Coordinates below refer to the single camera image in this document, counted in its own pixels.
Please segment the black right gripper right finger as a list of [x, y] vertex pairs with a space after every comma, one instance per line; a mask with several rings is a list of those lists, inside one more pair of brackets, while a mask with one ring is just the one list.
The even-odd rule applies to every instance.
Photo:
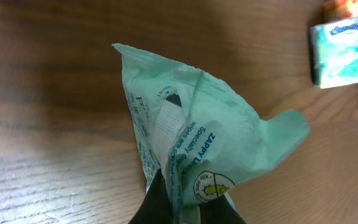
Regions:
[[225, 196], [199, 205], [201, 224], [247, 224]]

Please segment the orange snack packet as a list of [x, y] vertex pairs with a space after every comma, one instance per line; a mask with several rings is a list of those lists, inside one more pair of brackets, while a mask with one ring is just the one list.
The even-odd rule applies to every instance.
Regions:
[[326, 21], [358, 16], [358, 0], [327, 0], [323, 4]]

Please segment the small teal packet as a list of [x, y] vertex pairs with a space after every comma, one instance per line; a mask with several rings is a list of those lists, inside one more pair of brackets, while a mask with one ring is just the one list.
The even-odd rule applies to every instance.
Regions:
[[310, 28], [313, 81], [319, 88], [358, 83], [358, 17]]

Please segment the teal candy wrapper packet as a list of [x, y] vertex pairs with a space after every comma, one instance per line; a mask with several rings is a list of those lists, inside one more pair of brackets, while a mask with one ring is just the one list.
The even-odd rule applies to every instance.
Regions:
[[114, 48], [145, 177], [162, 174], [175, 223], [199, 223], [200, 204], [271, 172], [310, 133], [297, 110], [264, 120], [206, 71], [128, 45]]

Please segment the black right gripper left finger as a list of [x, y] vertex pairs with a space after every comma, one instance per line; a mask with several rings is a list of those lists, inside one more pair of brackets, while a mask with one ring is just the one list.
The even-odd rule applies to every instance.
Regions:
[[159, 169], [140, 208], [131, 218], [129, 224], [171, 224], [172, 217], [165, 180], [161, 169]]

